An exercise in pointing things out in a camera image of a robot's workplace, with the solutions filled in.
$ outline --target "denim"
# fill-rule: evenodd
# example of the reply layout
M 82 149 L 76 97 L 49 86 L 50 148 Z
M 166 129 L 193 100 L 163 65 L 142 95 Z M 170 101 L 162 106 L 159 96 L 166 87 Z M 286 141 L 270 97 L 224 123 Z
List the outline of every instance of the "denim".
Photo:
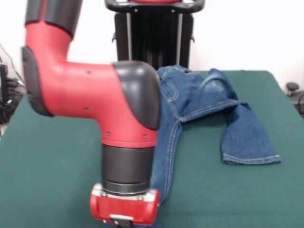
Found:
M 199 72 L 168 66 L 157 73 L 161 82 L 162 108 L 151 187 L 160 191 L 161 203 L 170 191 L 182 123 L 224 111 L 228 115 L 228 126 L 221 141 L 224 162 L 254 165 L 281 161 L 249 104 L 238 100 L 221 71 L 212 69 L 204 78 Z M 161 227 L 158 220 L 153 227 Z

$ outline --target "black joint cap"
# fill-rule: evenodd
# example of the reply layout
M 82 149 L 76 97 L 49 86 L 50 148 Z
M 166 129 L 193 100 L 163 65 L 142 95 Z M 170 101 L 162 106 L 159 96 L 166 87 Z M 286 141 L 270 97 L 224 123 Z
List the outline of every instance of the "black joint cap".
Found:
M 74 36 L 82 0 L 47 0 L 44 20 Z
M 158 130 L 161 93 L 155 69 L 141 61 L 120 61 L 113 66 L 134 116 L 146 128 Z
M 23 73 L 29 102 L 34 111 L 40 115 L 52 117 L 43 103 L 39 84 L 39 72 L 33 52 L 28 47 L 22 48 Z
M 25 24 L 39 21 L 42 0 L 28 0 Z

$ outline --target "green tablecloth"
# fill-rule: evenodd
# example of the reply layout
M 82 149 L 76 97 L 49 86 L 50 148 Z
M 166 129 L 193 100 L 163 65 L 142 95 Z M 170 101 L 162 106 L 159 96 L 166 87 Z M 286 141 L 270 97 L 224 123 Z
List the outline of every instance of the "green tablecloth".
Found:
M 225 73 L 283 163 L 224 164 L 223 114 L 185 124 L 163 227 L 304 227 L 304 121 L 270 73 Z M 89 210 L 100 160 L 94 121 L 39 116 L 23 99 L 0 142 L 0 228 L 100 227 Z

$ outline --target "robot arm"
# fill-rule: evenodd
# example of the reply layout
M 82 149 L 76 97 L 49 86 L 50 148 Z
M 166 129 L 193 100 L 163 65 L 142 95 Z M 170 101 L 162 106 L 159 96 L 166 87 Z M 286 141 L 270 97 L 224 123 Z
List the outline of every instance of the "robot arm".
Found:
M 93 216 L 110 221 L 115 215 L 150 225 L 159 197 L 149 189 L 161 110 L 158 77 L 143 62 L 68 62 L 81 4 L 82 0 L 28 0 L 22 48 L 28 98 L 38 114 L 98 122 L 103 180 L 92 191 Z M 137 201 L 134 196 L 142 197 Z M 149 216 L 136 216 L 138 208 Z

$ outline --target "white wall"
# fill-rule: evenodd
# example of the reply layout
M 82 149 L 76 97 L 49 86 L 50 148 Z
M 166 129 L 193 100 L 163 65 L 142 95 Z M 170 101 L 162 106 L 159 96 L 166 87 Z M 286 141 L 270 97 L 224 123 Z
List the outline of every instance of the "white wall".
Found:
M 0 43 L 21 72 L 26 0 L 0 0 L 0 6 Z M 282 88 L 295 81 L 304 89 L 304 1 L 206 0 L 194 18 L 191 69 L 269 70 Z M 116 61 L 113 33 L 114 13 L 104 1 L 84 0 L 69 59 Z

